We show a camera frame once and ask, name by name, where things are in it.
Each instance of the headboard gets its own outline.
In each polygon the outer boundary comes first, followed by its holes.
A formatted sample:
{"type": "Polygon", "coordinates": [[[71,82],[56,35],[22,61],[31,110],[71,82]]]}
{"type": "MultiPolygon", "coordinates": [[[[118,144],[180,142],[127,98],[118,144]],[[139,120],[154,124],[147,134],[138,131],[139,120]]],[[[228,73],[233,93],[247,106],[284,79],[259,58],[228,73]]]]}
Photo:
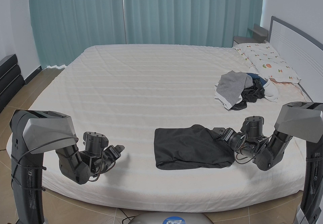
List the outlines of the headboard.
{"type": "Polygon", "coordinates": [[[301,78],[314,102],[323,102],[323,44],[291,24],[271,17],[268,41],[301,78]]]}

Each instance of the floral pillow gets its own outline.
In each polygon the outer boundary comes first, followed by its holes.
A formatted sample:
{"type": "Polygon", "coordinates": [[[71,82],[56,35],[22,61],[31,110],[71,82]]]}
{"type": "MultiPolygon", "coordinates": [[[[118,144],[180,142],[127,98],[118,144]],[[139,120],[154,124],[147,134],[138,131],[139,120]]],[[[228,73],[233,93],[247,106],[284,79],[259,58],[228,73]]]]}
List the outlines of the floral pillow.
{"type": "Polygon", "coordinates": [[[257,69],[264,78],[271,78],[276,82],[299,83],[300,78],[293,68],[283,60],[270,43],[242,43],[234,48],[245,60],[257,69]]]}

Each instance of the gray nightstand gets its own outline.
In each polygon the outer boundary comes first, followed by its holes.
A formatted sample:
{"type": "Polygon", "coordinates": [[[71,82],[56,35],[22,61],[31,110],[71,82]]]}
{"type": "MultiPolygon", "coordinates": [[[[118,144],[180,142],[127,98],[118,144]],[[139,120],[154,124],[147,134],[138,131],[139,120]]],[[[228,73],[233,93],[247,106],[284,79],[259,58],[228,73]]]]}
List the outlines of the gray nightstand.
{"type": "Polygon", "coordinates": [[[234,36],[232,46],[241,43],[265,43],[267,41],[268,30],[266,30],[265,28],[254,24],[254,27],[248,28],[248,30],[252,32],[252,37],[234,36]]]}

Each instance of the curtain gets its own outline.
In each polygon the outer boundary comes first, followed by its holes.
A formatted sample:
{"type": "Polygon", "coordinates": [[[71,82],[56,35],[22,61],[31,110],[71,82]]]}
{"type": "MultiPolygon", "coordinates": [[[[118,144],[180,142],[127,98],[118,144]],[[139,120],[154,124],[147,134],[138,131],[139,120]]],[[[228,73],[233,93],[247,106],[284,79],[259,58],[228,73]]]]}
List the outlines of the curtain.
{"type": "Polygon", "coordinates": [[[128,43],[231,47],[259,24],[263,0],[124,0],[128,43]]]}
{"type": "Polygon", "coordinates": [[[68,65],[86,48],[125,44],[122,0],[29,0],[42,67],[68,65]]]}

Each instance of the bed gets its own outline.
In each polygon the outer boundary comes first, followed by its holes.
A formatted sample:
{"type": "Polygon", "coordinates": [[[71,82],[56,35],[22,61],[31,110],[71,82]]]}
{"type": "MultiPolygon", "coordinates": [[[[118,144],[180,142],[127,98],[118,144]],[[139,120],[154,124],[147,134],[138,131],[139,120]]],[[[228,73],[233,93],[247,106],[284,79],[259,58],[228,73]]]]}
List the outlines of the bed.
{"type": "MultiPolygon", "coordinates": [[[[283,160],[263,172],[251,162],[223,169],[159,170],[156,128],[194,124],[239,130],[245,117],[261,115],[264,135],[274,130],[281,106],[305,100],[300,87],[277,84],[278,102],[259,99],[241,111],[214,101],[214,84],[231,70],[250,68],[233,48],[185,45],[106,45],[86,49],[40,94],[31,110],[70,115],[78,137],[105,134],[125,146],[122,157],[95,183],[77,185],[45,153],[43,186],[81,201],[137,210],[212,212],[236,209],[302,190],[305,142],[294,138],[283,160]]],[[[84,149],[82,139],[78,142],[84,149]]],[[[11,152],[11,138],[7,144],[11,152]]]]}

